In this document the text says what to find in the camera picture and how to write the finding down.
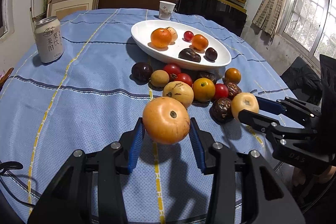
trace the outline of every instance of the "blue tablecloth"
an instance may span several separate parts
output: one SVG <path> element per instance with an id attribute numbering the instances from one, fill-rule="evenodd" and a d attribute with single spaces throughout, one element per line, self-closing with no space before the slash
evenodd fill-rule
<path id="1" fill-rule="evenodd" d="M 33 45 L 17 64 L 0 93 L 0 161 L 23 164 L 23 170 L 3 177 L 19 199 L 36 203 L 74 150 L 99 151 L 134 128 L 150 100 L 150 88 L 130 79 L 131 67 L 139 61 L 150 62 L 154 70 L 164 64 L 140 50 L 131 37 L 131 27 L 157 19 L 157 14 L 141 9 L 73 13 L 61 20 L 65 51 L 58 61 L 41 63 Z M 198 28 L 224 44 L 232 55 L 228 67 L 241 71 L 242 91 L 271 100 L 294 97 L 271 66 L 241 38 L 200 16 L 174 13 L 171 20 Z M 152 93 L 161 95 L 160 91 Z M 289 180 L 291 168 L 272 158 L 272 147 L 262 133 L 237 121 L 220 126 L 210 118 L 210 107 L 194 103 L 188 108 L 200 129 L 238 152 L 259 150 L 283 180 Z M 299 126 L 287 117 L 278 119 L 283 125 Z M 159 168 L 155 168 L 154 158 Z M 239 181 L 237 177 L 236 222 L 240 223 Z M 175 145 L 157 145 L 157 154 L 153 154 L 152 141 L 146 135 L 137 168 L 130 176 L 122 176 L 121 184 L 129 222 L 201 222 L 208 209 L 212 175 L 204 176 L 197 169 L 188 136 Z M 27 221 L 29 208 L 16 202 L 2 186 L 1 191 Z M 93 196 L 93 214 L 97 216 L 96 187 Z"/>

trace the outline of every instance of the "white bowl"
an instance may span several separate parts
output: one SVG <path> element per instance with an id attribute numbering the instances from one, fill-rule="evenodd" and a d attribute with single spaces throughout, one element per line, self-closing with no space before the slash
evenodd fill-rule
<path id="1" fill-rule="evenodd" d="M 151 43 L 152 32 L 158 28 L 167 27 L 172 27 L 176 30 L 177 40 L 174 44 L 172 43 L 166 48 L 154 47 Z M 218 53 L 217 59 L 213 62 L 206 60 L 204 58 L 206 49 L 202 52 L 197 51 L 192 47 L 191 42 L 184 41 L 183 34 L 186 31 L 191 31 L 194 35 L 203 35 L 209 41 L 208 47 L 214 48 Z M 225 67 L 231 62 L 231 54 L 221 42 L 205 32 L 182 23 L 164 20 L 145 20 L 134 24 L 131 29 L 131 34 L 137 45 L 148 55 L 164 63 L 175 63 L 184 69 L 214 70 Z M 189 47 L 201 56 L 200 63 L 179 58 L 180 51 Z"/>

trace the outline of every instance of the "orange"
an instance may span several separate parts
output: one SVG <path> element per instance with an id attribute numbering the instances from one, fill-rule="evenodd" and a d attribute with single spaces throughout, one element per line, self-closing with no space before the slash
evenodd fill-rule
<path id="1" fill-rule="evenodd" d="M 202 50 L 205 50 L 207 48 L 207 46 L 209 45 L 209 42 L 201 34 L 196 34 L 191 39 L 191 44 L 194 46 L 195 49 L 197 49 L 199 51 L 202 51 Z"/>
<path id="2" fill-rule="evenodd" d="M 214 83 L 208 78 L 199 78 L 193 83 L 194 98 L 205 103 L 214 97 L 216 88 Z"/>
<path id="3" fill-rule="evenodd" d="M 170 31 L 163 28 L 158 28 L 151 34 L 151 41 L 155 47 L 164 48 L 167 47 L 172 40 Z"/>
<path id="4" fill-rule="evenodd" d="M 224 83 L 232 82 L 238 85 L 241 79 L 242 75 L 240 74 L 239 70 L 235 68 L 229 68 L 226 70 L 224 75 Z"/>

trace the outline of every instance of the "hand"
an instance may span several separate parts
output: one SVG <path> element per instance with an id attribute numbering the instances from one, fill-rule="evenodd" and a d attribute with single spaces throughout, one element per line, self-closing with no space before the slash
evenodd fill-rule
<path id="1" fill-rule="evenodd" d="M 336 167 L 330 165 L 327 168 L 327 170 L 325 170 L 321 175 L 319 175 L 316 183 L 328 182 L 329 180 L 331 180 L 335 172 L 336 172 Z M 294 167 L 293 176 L 292 176 L 293 185 L 294 186 L 298 186 L 299 184 L 304 185 L 305 182 L 306 182 L 305 173 L 301 169 Z"/>

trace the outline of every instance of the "paper cup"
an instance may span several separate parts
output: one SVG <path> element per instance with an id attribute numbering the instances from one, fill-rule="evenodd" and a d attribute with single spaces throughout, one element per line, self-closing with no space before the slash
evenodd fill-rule
<path id="1" fill-rule="evenodd" d="M 159 18 L 169 20 L 174 11 L 175 3 L 160 1 Z"/>

